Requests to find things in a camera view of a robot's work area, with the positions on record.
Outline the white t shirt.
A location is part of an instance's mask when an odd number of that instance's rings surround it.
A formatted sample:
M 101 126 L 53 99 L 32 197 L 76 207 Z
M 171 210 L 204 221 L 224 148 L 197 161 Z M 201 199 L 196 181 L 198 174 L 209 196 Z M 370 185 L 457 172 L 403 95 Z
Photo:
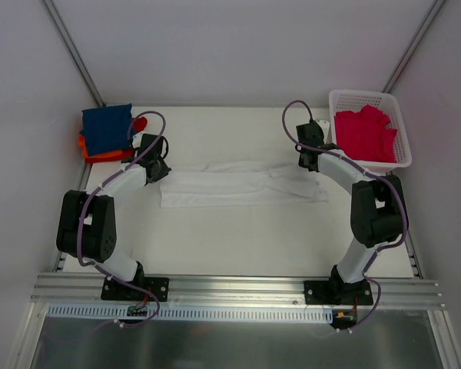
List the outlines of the white t shirt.
M 176 167 L 161 181 L 162 208 L 217 208 L 329 200 L 315 172 L 297 165 L 231 161 Z

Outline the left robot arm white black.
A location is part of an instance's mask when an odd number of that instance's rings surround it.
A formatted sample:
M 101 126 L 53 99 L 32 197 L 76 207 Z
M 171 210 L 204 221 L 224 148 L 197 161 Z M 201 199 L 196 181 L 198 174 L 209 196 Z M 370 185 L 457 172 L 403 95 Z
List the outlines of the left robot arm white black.
M 65 193 L 56 237 L 57 249 L 94 267 L 129 300 L 145 290 L 143 266 L 117 249 L 116 209 L 136 190 L 165 178 L 171 168 L 164 159 L 167 139 L 148 133 L 134 137 L 134 155 L 91 191 Z

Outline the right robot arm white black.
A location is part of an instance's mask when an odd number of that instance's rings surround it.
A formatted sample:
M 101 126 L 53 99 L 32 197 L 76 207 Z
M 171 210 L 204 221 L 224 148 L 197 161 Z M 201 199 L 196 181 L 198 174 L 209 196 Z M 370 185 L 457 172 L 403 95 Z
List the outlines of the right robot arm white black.
M 324 140 L 314 121 L 296 127 L 299 166 L 334 180 L 350 195 L 353 239 L 346 254 L 333 266 L 328 293 L 345 304 L 354 298 L 355 284 L 364 281 L 376 256 L 402 243 L 408 219 L 403 190 L 395 175 L 375 175 L 357 164 L 334 144 Z

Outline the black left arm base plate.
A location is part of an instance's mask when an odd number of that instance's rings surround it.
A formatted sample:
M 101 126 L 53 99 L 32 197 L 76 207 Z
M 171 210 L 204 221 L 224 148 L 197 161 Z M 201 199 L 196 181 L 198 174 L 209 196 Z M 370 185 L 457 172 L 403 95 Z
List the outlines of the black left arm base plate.
M 141 288 L 150 291 L 160 302 L 167 301 L 169 278 L 145 277 Z M 146 294 L 138 289 L 129 288 L 117 281 L 104 279 L 101 290 L 103 301 L 143 301 Z

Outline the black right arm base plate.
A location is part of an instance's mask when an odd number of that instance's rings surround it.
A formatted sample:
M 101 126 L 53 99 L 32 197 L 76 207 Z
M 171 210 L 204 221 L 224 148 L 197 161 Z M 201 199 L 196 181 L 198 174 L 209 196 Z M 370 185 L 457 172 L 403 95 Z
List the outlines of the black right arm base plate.
M 367 281 L 340 283 L 338 286 L 329 281 L 305 281 L 303 294 L 307 305 L 373 305 L 373 295 Z

